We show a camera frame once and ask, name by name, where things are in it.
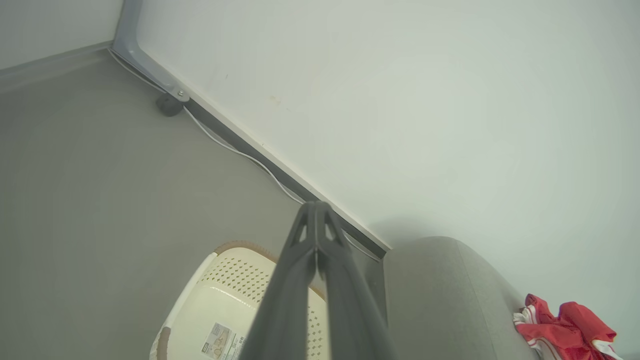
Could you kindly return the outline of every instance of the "perforated holes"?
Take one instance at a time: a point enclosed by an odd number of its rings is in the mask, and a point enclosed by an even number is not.
[[[214,281],[244,295],[256,303],[262,301],[268,285],[269,274],[242,259],[225,258],[212,265],[200,281]]]
[[[308,326],[307,326],[307,360],[319,360],[323,353],[323,334],[320,329],[316,311],[307,306]]]

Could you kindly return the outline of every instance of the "sofa armrest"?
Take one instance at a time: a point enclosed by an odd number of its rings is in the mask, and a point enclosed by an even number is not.
[[[538,359],[512,321],[524,296],[468,246],[421,239],[391,250],[383,265],[401,359]]]

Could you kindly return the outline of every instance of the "white wall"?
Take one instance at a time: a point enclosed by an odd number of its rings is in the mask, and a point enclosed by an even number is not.
[[[455,237],[640,352],[640,3],[147,3],[140,42],[391,246]]]
[[[122,1],[1,1],[0,69],[112,41]]]

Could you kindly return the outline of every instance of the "red cloth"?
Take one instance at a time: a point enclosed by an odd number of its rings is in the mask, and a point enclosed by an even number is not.
[[[598,351],[592,341],[613,342],[616,332],[588,308],[576,302],[565,302],[555,317],[547,302],[539,297],[528,294],[525,304],[529,309],[530,305],[535,308],[535,314],[532,314],[534,323],[521,323],[516,325],[516,329],[527,342],[545,338],[563,360],[613,360]]]

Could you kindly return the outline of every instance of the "white cable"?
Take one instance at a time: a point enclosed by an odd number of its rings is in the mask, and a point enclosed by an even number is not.
[[[120,66],[122,66],[126,71],[130,72],[131,74],[133,74],[133,76],[135,76],[136,78],[144,81],[147,83],[147,85],[151,86],[152,88],[155,88],[156,90],[160,91],[160,92],[166,92],[164,91],[162,88],[160,88],[160,86],[157,86],[156,84],[151,83],[150,81],[147,81],[147,79],[143,78],[142,76],[138,75],[135,73],[135,71],[131,70],[128,66],[124,65],[124,63],[122,61],[120,61],[120,59],[118,58],[118,56],[116,54],[113,53],[113,50],[108,49],[109,50],[109,54],[111,55],[111,57],[117,61]]]
[[[300,200],[296,199],[296,198],[295,198],[295,196],[291,195],[291,193],[290,193],[290,192],[288,192],[288,191],[287,191],[287,189],[285,189],[285,187],[284,187],[284,186],[282,186],[282,183],[280,183],[280,181],[278,181],[278,179],[275,177],[275,175],[273,175],[273,173],[272,173],[272,172],[271,172],[271,171],[270,171],[266,166],[264,166],[261,162],[259,162],[258,160],[256,160],[253,156],[247,155],[247,154],[245,154],[245,153],[243,153],[243,152],[239,152],[238,150],[235,150],[234,148],[229,147],[229,146],[226,146],[225,144],[221,143],[220,141],[218,141],[218,139],[216,139],[216,138],[215,138],[215,137],[213,137],[211,134],[209,134],[209,132],[206,130],[206,128],[202,125],[202,123],[201,123],[201,122],[199,122],[199,121],[198,121],[198,119],[196,119],[196,117],[195,117],[195,116],[193,116],[193,114],[189,111],[189,109],[184,108],[184,111],[186,111],[186,112],[187,112],[187,114],[189,114],[189,116],[193,119],[193,122],[195,122],[195,123],[196,123],[196,125],[197,125],[197,126],[198,126],[202,131],[204,131],[204,133],[205,133],[205,134],[207,134],[207,136],[208,136],[211,140],[215,141],[216,143],[218,143],[218,145],[220,145],[220,146],[224,147],[225,149],[227,149],[227,150],[229,150],[229,151],[231,151],[231,152],[234,152],[234,153],[236,153],[236,154],[238,154],[238,155],[244,156],[245,158],[247,158],[247,159],[249,159],[249,160],[253,161],[253,162],[254,162],[254,163],[256,163],[256,164],[258,164],[258,166],[259,166],[259,167],[263,168],[263,169],[264,169],[264,171],[266,171],[267,173],[269,173],[269,175],[271,175],[271,177],[276,181],[276,183],[278,184],[278,186],[282,189],[282,191],[283,191],[285,194],[287,194],[287,196],[288,196],[288,197],[290,197],[293,201],[297,202],[298,204],[301,204],[301,205],[302,205],[302,204],[304,204],[304,202],[302,202],[302,201],[300,201]]]
[[[271,175],[271,177],[273,178],[273,180],[276,182],[276,184],[278,184],[278,186],[282,189],[282,191],[287,194],[288,197],[290,197],[293,201],[297,202],[298,204],[304,204],[304,202],[298,200],[296,197],[294,197],[293,195],[291,195],[291,193],[282,185],[282,183],[275,177],[275,175],[273,175],[273,173],[271,171],[269,171],[269,169],[264,166],[264,164],[262,164],[261,162],[259,162],[258,160],[256,160],[254,157],[249,156],[243,152],[239,152],[238,150],[235,150],[232,147],[226,146],[225,144],[221,143],[220,141],[218,141],[218,139],[216,139],[215,137],[213,137],[213,135],[211,135],[208,130],[206,129],[206,127],[204,127],[204,125],[202,125],[201,122],[198,121],[198,119],[196,119],[195,116],[193,116],[193,114],[187,109],[184,108],[184,111],[187,112],[187,114],[189,114],[189,116],[193,119],[193,122],[196,123],[196,125],[202,130],[204,131],[205,134],[207,134],[207,136],[215,141],[218,145],[224,147],[227,150],[230,150],[238,155],[244,156],[245,158],[253,161],[254,163],[258,164],[259,167],[263,168],[266,172],[269,173],[269,175]],[[351,241],[351,239],[349,239],[349,236],[347,236],[346,234],[344,235],[344,237],[347,239],[347,241],[351,244],[351,246],[353,246],[354,248],[358,249],[362,254],[365,254],[366,256],[368,256],[369,258],[371,258],[373,261],[375,262],[380,262],[378,259],[376,259],[375,257],[369,255],[368,252],[362,250],[359,246],[357,246],[356,244],[353,243],[353,241]]]
[[[149,86],[155,88],[156,90],[166,93],[166,91],[164,91],[162,88],[160,88],[159,86],[151,83],[150,81],[147,81],[147,79],[143,78],[142,76],[136,74],[133,70],[131,70],[128,66],[126,66],[122,61],[120,61],[120,59],[118,58],[118,56],[116,54],[114,54],[113,50],[108,49],[109,50],[109,54],[113,57],[113,59],[115,61],[117,61],[120,66],[122,66],[126,71],[130,72],[131,74],[133,74],[136,78],[144,81],[145,83],[147,83]],[[256,160],[254,157],[249,156],[243,152],[239,152],[238,150],[235,150],[232,147],[226,146],[225,144],[221,143],[220,141],[218,141],[218,139],[216,139],[215,137],[213,137],[208,131],[207,129],[204,127],[204,125],[202,125],[202,123],[200,121],[198,121],[198,119],[196,119],[195,116],[193,116],[193,114],[185,107],[184,111],[187,112],[187,114],[189,114],[189,116],[193,119],[193,122],[196,123],[196,125],[202,130],[204,131],[204,133],[213,141],[215,141],[218,145],[224,147],[225,149],[234,152],[240,156],[244,156],[245,158],[253,161],[254,163],[256,163],[259,167],[263,168],[264,171],[266,171],[267,173],[269,173],[269,175],[271,175],[271,177],[273,178],[273,180],[276,182],[276,184],[278,184],[278,186],[280,187],[280,189],[282,189],[282,191],[291,198],[291,200],[297,202],[298,204],[304,204],[304,202],[298,200],[295,196],[291,195],[291,193],[282,185],[282,183],[278,180],[278,178],[273,175],[273,173],[266,167],[264,166],[263,163],[259,162],[258,160]],[[362,254],[365,254],[367,257],[369,257],[370,259],[372,259],[375,262],[380,262],[378,259],[376,259],[375,257],[369,255],[368,252],[362,250],[359,246],[357,246],[356,244],[353,243],[353,241],[351,241],[351,239],[349,239],[349,236],[347,236],[346,234],[344,234],[344,237],[347,239],[347,241],[351,244],[351,246],[353,246],[354,248],[358,249],[358,251],[360,251]]]

